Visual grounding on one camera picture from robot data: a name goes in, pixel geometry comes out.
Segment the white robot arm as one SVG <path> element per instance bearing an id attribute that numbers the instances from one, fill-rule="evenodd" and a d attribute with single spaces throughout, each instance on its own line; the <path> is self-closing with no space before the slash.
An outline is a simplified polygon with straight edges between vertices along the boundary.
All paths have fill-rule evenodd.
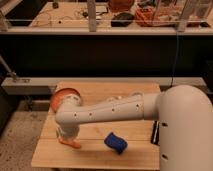
<path id="1" fill-rule="evenodd" d="M 65 88 L 51 99 L 59 134 L 74 140 L 86 123 L 157 120 L 161 171 L 213 171 L 213 105 L 200 89 L 179 85 L 164 92 L 81 104 L 77 90 Z"/>

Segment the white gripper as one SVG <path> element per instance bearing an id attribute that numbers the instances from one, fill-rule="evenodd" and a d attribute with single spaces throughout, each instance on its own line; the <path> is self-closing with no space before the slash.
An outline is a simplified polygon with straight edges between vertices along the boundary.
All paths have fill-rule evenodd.
<path id="1" fill-rule="evenodd" d="M 61 138 L 74 140 L 79 133 L 80 127 L 78 125 L 59 125 L 57 134 Z"/>

